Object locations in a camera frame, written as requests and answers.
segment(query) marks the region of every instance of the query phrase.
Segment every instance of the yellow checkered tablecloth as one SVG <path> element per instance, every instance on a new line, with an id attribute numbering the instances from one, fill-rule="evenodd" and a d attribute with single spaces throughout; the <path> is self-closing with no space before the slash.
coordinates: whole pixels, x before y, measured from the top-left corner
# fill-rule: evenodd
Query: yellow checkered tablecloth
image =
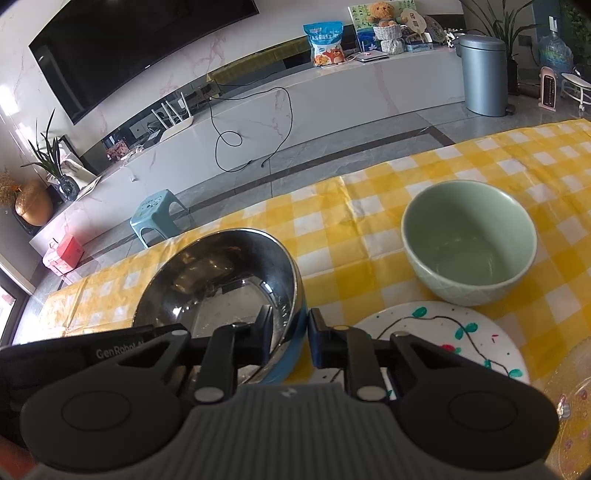
<path id="1" fill-rule="evenodd" d="M 42 335 L 129 327 L 157 270 L 218 229 L 251 227 L 296 259 L 308 306 L 331 325 L 433 298 L 412 271 L 400 238 L 402 213 L 432 183 L 485 181 L 513 195 L 540 237 L 534 266 L 505 299 L 478 307 L 518 345 L 534 385 L 591 333 L 591 123 L 573 120 L 503 132 L 399 158 L 258 203 L 162 242 L 51 295 Z M 304 349 L 290 381 L 312 372 Z"/>

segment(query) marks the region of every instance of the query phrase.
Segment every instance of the gray ribbed panel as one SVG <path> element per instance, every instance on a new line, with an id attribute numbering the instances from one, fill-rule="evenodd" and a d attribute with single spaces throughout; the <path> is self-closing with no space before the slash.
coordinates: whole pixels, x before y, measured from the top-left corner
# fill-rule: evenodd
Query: gray ribbed panel
<path id="1" fill-rule="evenodd" d="M 296 394 L 282 395 L 293 388 Z M 38 467 L 31 480 L 88 479 Z M 411 443 L 382 404 L 340 385 L 239 387 L 195 408 L 177 437 L 133 467 L 92 480 L 556 480 L 542 462 L 499 474 L 461 470 Z"/>

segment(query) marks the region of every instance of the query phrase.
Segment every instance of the blue snack bag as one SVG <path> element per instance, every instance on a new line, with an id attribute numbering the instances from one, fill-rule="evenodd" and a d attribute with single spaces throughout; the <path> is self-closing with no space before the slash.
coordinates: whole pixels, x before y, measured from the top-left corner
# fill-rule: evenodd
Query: blue snack bag
<path id="1" fill-rule="evenodd" d="M 343 38 L 343 22 L 320 22 L 304 25 L 308 42 L 312 46 L 315 67 L 343 63 L 345 54 L 340 42 Z"/>

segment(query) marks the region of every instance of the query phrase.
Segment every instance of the metal bowl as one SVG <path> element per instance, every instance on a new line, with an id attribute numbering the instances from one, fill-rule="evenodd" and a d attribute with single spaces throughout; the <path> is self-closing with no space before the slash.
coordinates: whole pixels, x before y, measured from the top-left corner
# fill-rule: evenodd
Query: metal bowl
<path id="1" fill-rule="evenodd" d="M 253 323 L 273 309 L 271 360 L 239 369 L 238 382 L 280 382 L 293 369 L 306 331 L 300 272 L 275 238 L 253 229 L 204 236 L 172 257 L 145 289 L 134 326 L 182 323 L 192 337 L 222 325 Z"/>

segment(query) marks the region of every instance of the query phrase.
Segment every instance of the light green ceramic bowl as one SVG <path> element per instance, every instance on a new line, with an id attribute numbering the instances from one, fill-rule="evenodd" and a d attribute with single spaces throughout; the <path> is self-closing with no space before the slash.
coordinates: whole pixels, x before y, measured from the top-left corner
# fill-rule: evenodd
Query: light green ceramic bowl
<path id="1" fill-rule="evenodd" d="M 503 298 L 534 262 L 534 222 L 511 196 L 471 180 L 419 193 L 402 216 L 414 271 L 435 295 L 463 306 Z"/>

